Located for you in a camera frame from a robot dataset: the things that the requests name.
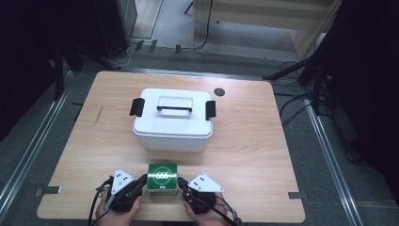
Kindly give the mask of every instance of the green card box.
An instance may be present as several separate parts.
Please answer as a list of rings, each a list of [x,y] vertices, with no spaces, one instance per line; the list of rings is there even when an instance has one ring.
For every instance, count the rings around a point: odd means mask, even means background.
[[[149,164],[147,190],[151,195],[176,195],[177,187],[177,164]]]

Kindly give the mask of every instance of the white storage box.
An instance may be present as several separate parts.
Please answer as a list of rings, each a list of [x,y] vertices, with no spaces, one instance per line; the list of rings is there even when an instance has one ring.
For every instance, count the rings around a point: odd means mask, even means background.
[[[148,151],[203,152],[213,133],[215,101],[208,92],[144,89],[133,100],[133,131]]]

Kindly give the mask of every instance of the black handle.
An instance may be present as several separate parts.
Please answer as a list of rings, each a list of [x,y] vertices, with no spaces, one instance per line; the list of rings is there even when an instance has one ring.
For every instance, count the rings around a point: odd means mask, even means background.
[[[189,112],[193,111],[193,107],[183,107],[183,106],[157,106],[156,109],[158,109],[158,110],[163,110],[163,109],[187,110]]]
[[[205,111],[206,116],[205,120],[209,120],[209,118],[216,117],[216,102],[215,101],[207,101],[205,103]]]
[[[136,98],[132,102],[132,108],[130,108],[130,115],[136,115],[138,117],[141,117],[143,115],[143,108],[144,108],[144,103],[146,101],[143,98]]]

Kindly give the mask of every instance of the white lid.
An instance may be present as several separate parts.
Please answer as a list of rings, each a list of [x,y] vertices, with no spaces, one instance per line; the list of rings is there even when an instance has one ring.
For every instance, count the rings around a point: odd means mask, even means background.
[[[179,89],[144,89],[141,117],[136,117],[133,130],[137,135],[157,137],[209,137],[212,121],[206,120],[208,92]]]

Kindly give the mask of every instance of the wooden table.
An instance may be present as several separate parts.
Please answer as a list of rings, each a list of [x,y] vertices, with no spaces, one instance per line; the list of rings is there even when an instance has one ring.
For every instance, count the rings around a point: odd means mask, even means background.
[[[203,153],[145,151],[132,131],[132,100],[145,88],[202,90],[212,94],[217,116]],[[215,88],[226,94],[214,95]],[[301,200],[272,87],[264,81],[214,77],[101,72],[92,85],[49,186],[40,218],[88,218],[95,188],[122,169],[136,178],[150,163],[177,163],[191,181],[204,172],[224,186],[224,197],[244,222],[301,222]],[[177,196],[143,192],[135,219],[190,221]]]
[[[328,32],[341,2],[342,0],[214,0],[211,20],[289,29],[296,54],[302,60],[320,35]],[[208,21],[211,0],[194,0],[193,3],[192,47],[196,21]]]

